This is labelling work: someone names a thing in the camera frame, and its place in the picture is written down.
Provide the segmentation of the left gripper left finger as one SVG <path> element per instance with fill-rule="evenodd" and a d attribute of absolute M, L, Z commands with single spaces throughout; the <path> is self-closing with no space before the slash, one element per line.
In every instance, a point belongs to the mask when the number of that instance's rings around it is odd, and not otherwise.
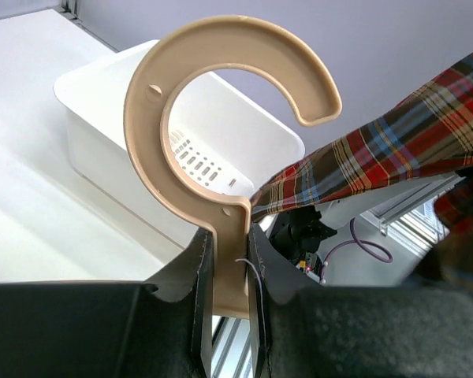
<path fill-rule="evenodd" d="M 145 281 L 0 283 L 0 377 L 207 377 L 213 237 Z"/>

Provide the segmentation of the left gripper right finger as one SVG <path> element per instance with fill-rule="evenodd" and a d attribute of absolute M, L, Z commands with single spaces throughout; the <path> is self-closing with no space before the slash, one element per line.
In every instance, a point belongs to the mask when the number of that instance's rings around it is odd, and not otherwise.
<path fill-rule="evenodd" d="M 323 287 L 255 225 L 248 235 L 257 377 L 473 377 L 473 297 L 444 284 Z"/>

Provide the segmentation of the plaid shirt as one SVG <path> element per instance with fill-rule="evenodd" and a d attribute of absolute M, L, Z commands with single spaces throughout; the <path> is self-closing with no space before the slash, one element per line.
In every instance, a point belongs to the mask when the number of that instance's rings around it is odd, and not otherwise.
<path fill-rule="evenodd" d="M 451 172 L 460 182 L 434 202 L 448 235 L 412 278 L 473 296 L 473 52 L 381 117 L 274 175 L 252 196 L 251 218 Z"/>

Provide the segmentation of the beige hanger of plaid shirt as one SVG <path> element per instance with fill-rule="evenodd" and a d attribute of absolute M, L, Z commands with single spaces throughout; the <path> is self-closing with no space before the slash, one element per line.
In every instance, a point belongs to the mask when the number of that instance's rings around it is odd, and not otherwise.
<path fill-rule="evenodd" d="M 157 42 L 138 64 L 124 103 L 128 155 L 143 185 L 177 217 L 214 237 L 210 297 L 216 315 L 249 314 L 246 254 L 252 192 L 301 159 L 304 145 L 281 122 L 218 76 L 261 76 L 311 128 L 337 118 L 337 85 L 300 38 L 268 21 L 207 17 Z"/>

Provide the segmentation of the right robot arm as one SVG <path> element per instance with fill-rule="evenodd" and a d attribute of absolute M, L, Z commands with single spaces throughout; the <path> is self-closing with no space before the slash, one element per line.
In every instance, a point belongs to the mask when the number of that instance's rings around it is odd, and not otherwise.
<path fill-rule="evenodd" d="M 321 241 L 335 236 L 351 219 L 372 207 L 362 195 L 289 210 L 278 215 L 269 241 L 289 262 L 298 265 L 318 251 Z"/>

